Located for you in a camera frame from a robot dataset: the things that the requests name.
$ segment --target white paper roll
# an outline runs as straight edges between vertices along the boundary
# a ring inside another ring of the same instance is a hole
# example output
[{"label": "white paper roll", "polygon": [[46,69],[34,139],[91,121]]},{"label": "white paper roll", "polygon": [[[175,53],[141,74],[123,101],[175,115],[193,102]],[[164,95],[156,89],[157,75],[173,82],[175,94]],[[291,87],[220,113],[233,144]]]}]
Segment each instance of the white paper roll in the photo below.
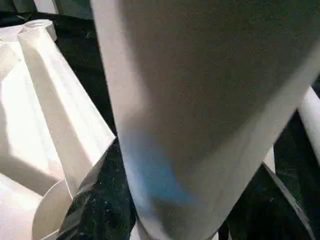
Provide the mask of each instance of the white paper roll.
[{"label": "white paper roll", "polygon": [[32,20],[26,22],[24,25],[24,30],[25,31],[32,31],[32,30],[37,30],[37,29],[46,29],[47,32],[49,33],[50,37],[52,38],[53,41],[57,40],[57,34],[56,30],[54,27],[54,24],[51,20],[48,19],[37,19],[37,20]]}]

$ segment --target black garbage bag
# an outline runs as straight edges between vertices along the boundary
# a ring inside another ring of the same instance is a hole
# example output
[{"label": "black garbage bag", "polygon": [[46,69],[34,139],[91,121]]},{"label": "black garbage bag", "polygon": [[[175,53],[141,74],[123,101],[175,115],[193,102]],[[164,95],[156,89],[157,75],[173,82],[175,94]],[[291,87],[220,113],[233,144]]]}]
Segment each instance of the black garbage bag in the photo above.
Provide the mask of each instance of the black garbage bag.
[{"label": "black garbage bag", "polygon": [[118,140],[81,183],[57,240],[129,240],[136,211]]}]

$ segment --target pvc pipe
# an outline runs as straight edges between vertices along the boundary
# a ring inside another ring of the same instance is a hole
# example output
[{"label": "pvc pipe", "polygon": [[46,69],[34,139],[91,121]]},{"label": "pvc pipe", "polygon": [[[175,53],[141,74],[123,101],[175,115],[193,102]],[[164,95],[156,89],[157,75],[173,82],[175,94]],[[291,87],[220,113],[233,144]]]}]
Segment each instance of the pvc pipe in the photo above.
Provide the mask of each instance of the pvc pipe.
[{"label": "pvc pipe", "polygon": [[320,16],[286,2],[91,1],[149,239],[212,236],[318,76]]},{"label": "pvc pipe", "polygon": [[311,87],[307,90],[298,112],[316,159],[320,164],[320,99]]}]

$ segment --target white cylindrical tube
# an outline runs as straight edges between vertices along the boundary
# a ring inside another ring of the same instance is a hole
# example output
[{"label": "white cylindrical tube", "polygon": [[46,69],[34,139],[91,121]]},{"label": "white cylindrical tube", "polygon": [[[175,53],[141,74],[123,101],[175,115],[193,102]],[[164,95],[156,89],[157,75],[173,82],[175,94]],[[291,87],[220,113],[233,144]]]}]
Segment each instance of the white cylindrical tube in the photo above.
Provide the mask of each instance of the white cylindrical tube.
[{"label": "white cylindrical tube", "polygon": [[298,0],[91,2],[139,220],[208,239],[316,79],[319,26]]},{"label": "white cylindrical tube", "polygon": [[301,121],[320,164],[320,99],[310,87],[298,108]]},{"label": "white cylindrical tube", "polygon": [[33,31],[36,29],[46,29],[53,41],[57,40],[55,26],[51,20],[37,19],[26,22],[24,25],[25,31]]}]

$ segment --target white plastic structure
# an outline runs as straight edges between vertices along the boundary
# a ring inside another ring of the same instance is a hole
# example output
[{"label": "white plastic structure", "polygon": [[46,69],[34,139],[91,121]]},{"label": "white plastic structure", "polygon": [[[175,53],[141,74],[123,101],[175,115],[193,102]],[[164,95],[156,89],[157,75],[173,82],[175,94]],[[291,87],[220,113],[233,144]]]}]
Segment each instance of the white plastic structure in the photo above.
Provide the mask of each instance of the white plastic structure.
[{"label": "white plastic structure", "polygon": [[139,229],[206,240],[317,78],[320,17],[299,0],[91,5]]},{"label": "white plastic structure", "polygon": [[34,3],[39,13],[58,14],[55,0],[34,0]]},{"label": "white plastic structure", "polygon": [[46,19],[0,28],[0,239],[55,239],[115,138],[56,37]]},{"label": "white plastic structure", "polygon": [[298,108],[301,121],[320,164],[320,99],[310,87]]}]

